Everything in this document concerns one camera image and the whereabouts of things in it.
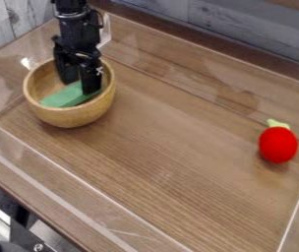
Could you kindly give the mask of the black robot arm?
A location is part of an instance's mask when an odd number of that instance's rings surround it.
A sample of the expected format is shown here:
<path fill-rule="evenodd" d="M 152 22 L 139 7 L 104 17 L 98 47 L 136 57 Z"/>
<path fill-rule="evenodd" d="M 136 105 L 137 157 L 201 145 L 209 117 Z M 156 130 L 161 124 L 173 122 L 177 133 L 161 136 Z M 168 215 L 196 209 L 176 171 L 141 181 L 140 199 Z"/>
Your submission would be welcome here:
<path fill-rule="evenodd" d="M 50 3 L 60 28 L 60 35 L 52 38 L 57 74 L 65 85 L 80 81 L 82 94 L 90 95 L 102 86 L 98 49 L 102 16 L 88 0 L 50 0 Z"/>

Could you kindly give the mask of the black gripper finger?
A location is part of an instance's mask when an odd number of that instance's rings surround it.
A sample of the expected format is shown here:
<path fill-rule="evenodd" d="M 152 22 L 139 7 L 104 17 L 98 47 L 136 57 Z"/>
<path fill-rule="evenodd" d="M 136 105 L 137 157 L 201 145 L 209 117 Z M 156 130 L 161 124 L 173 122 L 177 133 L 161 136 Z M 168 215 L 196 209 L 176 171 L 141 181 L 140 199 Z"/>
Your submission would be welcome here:
<path fill-rule="evenodd" d="M 102 86 L 104 67 L 101 60 L 86 61 L 80 64 L 82 93 L 93 94 Z"/>
<path fill-rule="evenodd" d="M 53 53 L 54 66 L 61 82 L 65 85 L 72 84 L 78 80 L 78 69 L 76 60 L 65 53 Z"/>

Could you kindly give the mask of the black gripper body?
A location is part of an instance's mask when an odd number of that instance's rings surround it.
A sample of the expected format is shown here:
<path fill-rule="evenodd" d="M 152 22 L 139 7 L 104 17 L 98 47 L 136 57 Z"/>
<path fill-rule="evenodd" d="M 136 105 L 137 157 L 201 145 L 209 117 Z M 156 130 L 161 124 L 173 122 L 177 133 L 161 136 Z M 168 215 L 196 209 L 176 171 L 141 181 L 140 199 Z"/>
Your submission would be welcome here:
<path fill-rule="evenodd" d="M 58 68 L 69 68 L 100 57 L 102 15 L 96 9 L 57 10 L 60 35 L 52 38 Z"/>

